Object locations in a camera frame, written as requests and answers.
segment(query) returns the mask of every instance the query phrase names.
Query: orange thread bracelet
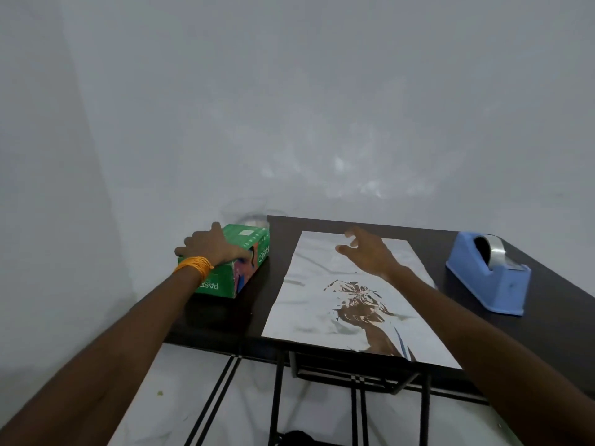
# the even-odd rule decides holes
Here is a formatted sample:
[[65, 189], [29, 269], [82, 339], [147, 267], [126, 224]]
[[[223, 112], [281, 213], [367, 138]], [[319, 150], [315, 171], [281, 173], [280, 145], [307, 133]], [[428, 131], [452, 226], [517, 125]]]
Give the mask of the orange thread bracelet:
[[175, 273], [186, 266], [192, 266], [198, 272], [201, 273], [202, 280], [206, 280], [206, 277], [209, 275], [210, 271], [213, 269], [213, 266], [209, 260], [204, 257], [190, 257], [186, 258], [185, 260], [181, 261], [180, 264], [174, 269]]

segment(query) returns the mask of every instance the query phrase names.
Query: forearm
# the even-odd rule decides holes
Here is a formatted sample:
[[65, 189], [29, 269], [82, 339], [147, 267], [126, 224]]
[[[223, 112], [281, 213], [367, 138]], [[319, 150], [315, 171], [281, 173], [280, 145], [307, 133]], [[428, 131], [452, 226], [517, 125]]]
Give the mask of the forearm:
[[[595, 439], [595, 404], [516, 340], [399, 266], [386, 279], [411, 303], [526, 446]], [[542, 432], [541, 439], [536, 432]]]
[[[199, 283], [200, 273], [191, 267], [168, 277], [53, 377], [0, 431], [0, 445], [50, 444], [58, 433], [85, 425], [81, 413], [101, 418], [98, 407], [108, 395], [111, 407], [124, 407], [123, 415]], [[119, 423], [103, 419], [107, 424], [95, 428], [104, 432]]]

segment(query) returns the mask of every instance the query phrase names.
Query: cardboard box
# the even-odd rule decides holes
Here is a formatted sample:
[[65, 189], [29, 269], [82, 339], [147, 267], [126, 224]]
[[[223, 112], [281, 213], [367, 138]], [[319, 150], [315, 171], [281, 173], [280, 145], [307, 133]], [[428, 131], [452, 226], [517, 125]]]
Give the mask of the cardboard box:
[[270, 235], [268, 228], [236, 224], [223, 227], [223, 234], [230, 244], [251, 250], [252, 260], [234, 260], [217, 266], [196, 292], [233, 299], [268, 256]]

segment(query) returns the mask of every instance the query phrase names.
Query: tape roll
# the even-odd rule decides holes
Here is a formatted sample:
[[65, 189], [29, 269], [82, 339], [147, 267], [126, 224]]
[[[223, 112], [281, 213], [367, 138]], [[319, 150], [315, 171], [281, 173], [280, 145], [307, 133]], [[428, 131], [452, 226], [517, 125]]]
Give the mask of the tape roll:
[[496, 266], [503, 266], [508, 262], [504, 244], [499, 237], [479, 235], [474, 239], [474, 243], [490, 270], [493, 270]]

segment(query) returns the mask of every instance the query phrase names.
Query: white floor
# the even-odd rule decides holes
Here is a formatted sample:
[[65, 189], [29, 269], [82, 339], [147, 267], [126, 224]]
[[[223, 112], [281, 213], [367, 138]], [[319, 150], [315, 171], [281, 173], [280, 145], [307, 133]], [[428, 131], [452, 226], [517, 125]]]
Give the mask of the white floor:
[[[165, 344], [109, 446], [182, 446], [227, 359]], [[204, 445], [266, 444], [274, 378], [274, 365], [242, 360]], [[346, 388], [294, 379], [285, 368], [279, 431], [302, 430], [319, 441], [350, 445], [350, 404]], [[420, 406], [417, 392], [402, 391], [397, 396], [368, 392], [370, 445], [418, 444]], [[489, 407], [431, 398], [430, 445], [517, 444], [501, 426]]]

